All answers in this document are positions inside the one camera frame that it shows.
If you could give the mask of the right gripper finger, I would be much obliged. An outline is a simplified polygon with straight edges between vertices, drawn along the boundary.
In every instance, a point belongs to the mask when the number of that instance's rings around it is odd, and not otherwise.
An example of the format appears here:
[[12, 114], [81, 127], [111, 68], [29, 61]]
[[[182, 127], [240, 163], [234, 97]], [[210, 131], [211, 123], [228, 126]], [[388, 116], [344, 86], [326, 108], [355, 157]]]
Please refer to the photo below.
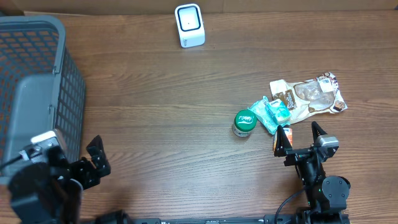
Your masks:
[[284, 133], [283, 127], [277, 127], [277, 145], [274, 151], [276, 157], [282, 157], [286, 155], [286, 151], [292, 150], [292, 146]]
[[312, 122], [312, 135], [313, 141], [319, 142], [321, 138], [327, 135], [327, 133], [320, 127], [320, 125], [316, 122]]

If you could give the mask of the beige snack pouch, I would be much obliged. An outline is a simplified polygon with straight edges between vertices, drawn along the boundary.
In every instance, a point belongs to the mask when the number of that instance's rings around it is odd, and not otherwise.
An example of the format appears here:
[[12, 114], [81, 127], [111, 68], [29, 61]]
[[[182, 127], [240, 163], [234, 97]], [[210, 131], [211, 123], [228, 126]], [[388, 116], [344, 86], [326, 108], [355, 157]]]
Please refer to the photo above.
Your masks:
[[301, 122], [315, 114], [340, 113], [347, 109], [338, 84], [331, 72], [303, 82], [283, 79], [270, 82], [272, 98], [281, 100], [290, 111], [289, 123]]

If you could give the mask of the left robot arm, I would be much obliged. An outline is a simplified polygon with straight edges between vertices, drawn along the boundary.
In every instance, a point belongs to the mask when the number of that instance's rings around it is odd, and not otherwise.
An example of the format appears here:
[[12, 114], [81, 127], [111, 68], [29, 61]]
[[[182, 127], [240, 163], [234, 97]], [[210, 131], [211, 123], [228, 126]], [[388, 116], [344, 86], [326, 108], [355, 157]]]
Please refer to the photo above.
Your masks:
[[101, 136], [87, 145], [90, 159], [68, 162], [63, 139], [54, 132], [32, 138], [20, 158], [30, 164], [8, 183], [10, 206], [22, 223], [82, 223], [83, 191], [110, 175]]

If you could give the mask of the orange Kleenex tissue pack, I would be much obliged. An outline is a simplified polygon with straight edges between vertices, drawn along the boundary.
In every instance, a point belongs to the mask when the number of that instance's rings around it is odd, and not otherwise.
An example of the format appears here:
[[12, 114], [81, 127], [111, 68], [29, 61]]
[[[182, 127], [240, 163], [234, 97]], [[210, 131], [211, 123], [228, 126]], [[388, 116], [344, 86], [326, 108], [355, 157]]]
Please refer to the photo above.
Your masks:
[[[287, 136], [287, 139], [289, 140], [289, 143], [291, 146], [293, 146], [293, 130], [292, 128], [283, 128], [285, 135]], [[274, 134], [273, 138], [273, 151], [275, 151], [277, 145], [277, 133]]]

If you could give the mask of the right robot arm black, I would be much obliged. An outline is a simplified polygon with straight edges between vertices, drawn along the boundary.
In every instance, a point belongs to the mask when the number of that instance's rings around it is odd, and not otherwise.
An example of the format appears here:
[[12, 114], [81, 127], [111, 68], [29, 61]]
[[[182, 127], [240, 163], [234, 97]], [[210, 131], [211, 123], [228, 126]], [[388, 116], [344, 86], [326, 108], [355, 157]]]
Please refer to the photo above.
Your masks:
[[293, 198], [305, 193], [308, 206], [298, 208], [287, 223], [349, 224], [349, 216], [343, 213], [351, 184], [342, 176], [327, 176], [322, 163], [333, 157], [339, 148], [339, 140], [327, 134], [317, 122], [312, 122], [313, 143], [310, 147], [294, 149], [282, 126], [277, 128], [274, 155], [284, 157], [286, 167], [295, 167], [303, 188], [285, 199], [274, 215], [274, 223], [280, 219], [280, 211]]

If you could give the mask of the teal wipes packet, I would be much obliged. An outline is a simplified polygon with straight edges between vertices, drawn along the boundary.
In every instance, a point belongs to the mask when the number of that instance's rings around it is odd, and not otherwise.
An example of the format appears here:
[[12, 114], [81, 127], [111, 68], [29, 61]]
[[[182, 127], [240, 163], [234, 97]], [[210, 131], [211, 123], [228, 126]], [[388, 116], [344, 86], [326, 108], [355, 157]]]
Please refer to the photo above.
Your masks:
[[274, 115], [269, 111], [267, 105], [269, 100], [263, 96], [261, 100], [255, 102], [248, 110], [252, 111], [257, 119], [264, 125], [268, 132], [274, 135], [277, 132], [278, 122], [275, 120]]

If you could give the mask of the green lid jar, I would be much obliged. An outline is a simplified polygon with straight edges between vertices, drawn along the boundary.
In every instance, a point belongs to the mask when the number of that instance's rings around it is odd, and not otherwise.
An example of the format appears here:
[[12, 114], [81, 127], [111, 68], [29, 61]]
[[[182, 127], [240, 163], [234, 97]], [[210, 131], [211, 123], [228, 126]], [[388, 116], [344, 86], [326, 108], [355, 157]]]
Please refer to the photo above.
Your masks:
[[238, 137], [248, 137], [257, 124], [257, 117], [251, 110], [239, 111], [233, 121], [232, 130]]

